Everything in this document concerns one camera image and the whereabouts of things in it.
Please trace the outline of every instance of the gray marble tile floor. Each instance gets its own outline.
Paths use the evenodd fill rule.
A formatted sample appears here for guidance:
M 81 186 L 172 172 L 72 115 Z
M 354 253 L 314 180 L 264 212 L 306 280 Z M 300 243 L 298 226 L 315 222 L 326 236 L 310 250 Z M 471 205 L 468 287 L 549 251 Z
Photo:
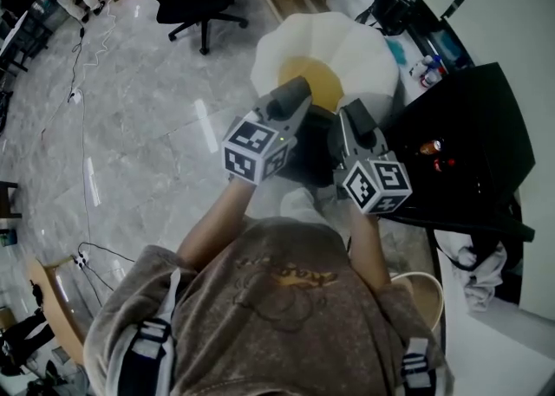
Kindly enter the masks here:
M 154 0 L 120 0 L 108 51 L 95 61 L 104 32 L 112 25 L 107 9 L 86 25 L 76 86 L 83 105 L 66 102 L 79 29 L 69 19 L 49 48 L 29 62 L 15 81 L 7 127 L 0 138 L 0 179 L 17 182 L 14 209 L 16 246 L 0 249 L 0 304 L 22 320 L 36 308 L 25 274 L 25 257 L 51 263 L 75 254 L 90 240 L 130 258 L 148 243 L 176 250 L 183 236 L 225 186 L 217 144 L 233 117 L 256 100 L 250 72 L 258 40 L 278 25 L 264 0 L 236 0 L 228 12 L 250 25 L 211 22 L 211 53 L 199 53 L 200 31 L 192 27 L 169 42 L 172 25 L 155 21 Z M 82 144 L 92 161 L 98 200 L 84 208 Z M 255 194 L 249 212 L 278 214 L 280 198 L 298 184 L 274 178 Z M 341 206 L 327 197 L 323 211 L 342 234 Z M 393 271 L 432 271 L 422 230 L 382 220 L 383 244 Z M 83 248 L 90 265 L 112 287 L 131 263 L 96 248 Z M 68 299 L 84 329 L 99 311 L 87 278 L 73 264 L 58 270 Z M 101 302 L 110 290 L 89 277 Z

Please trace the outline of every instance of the shoe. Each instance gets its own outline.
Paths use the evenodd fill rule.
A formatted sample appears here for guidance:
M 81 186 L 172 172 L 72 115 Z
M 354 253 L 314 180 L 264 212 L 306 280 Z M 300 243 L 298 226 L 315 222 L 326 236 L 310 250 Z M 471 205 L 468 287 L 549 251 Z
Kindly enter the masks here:
M 106 4 L 105 2 L 101 2 L 101 5 L 95 10 L 93 10 L 93 12 L 95 13 L 95 16 L 98 16 L 102 12 L 105 4 Z

